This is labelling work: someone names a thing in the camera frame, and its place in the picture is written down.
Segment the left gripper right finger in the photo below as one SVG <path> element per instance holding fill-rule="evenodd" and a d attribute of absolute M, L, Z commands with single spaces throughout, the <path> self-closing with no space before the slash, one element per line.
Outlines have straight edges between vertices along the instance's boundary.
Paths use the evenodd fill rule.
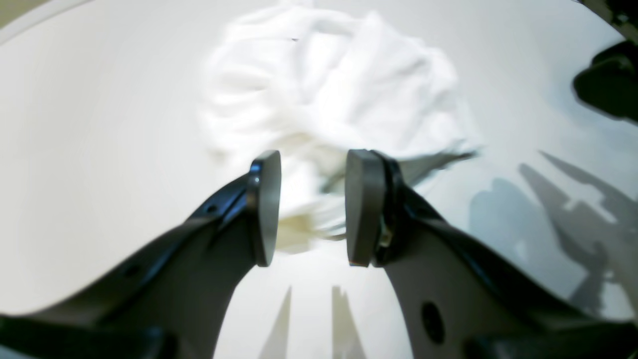
<path fill-rule="evenodd" d="M 416 359 L 629 359 L 637 327 L 599 320 L 448 223 L 382 152 L 346 156 L 352 266 L 382 268 Z"/>

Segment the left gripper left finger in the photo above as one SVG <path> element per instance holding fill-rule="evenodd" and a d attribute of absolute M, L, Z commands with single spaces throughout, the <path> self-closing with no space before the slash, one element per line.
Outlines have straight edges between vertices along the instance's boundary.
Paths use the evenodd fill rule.
<path fill-rule="evenodd" d="M 239 282 L 271 264 L 281 155 L 268 150 L 183 223 L 74 295 L 1 316 L 10 359 L 211 359 Z"/>

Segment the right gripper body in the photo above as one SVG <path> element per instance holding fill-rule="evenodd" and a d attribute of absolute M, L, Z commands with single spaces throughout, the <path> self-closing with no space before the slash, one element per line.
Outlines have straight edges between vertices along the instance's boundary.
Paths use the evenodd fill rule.
<path fill-rule="evenodd" d="M 572 81 L 583 104 L 615 120 L 638 121 L 638 48 L 625 41 L 595 55 Z"/>

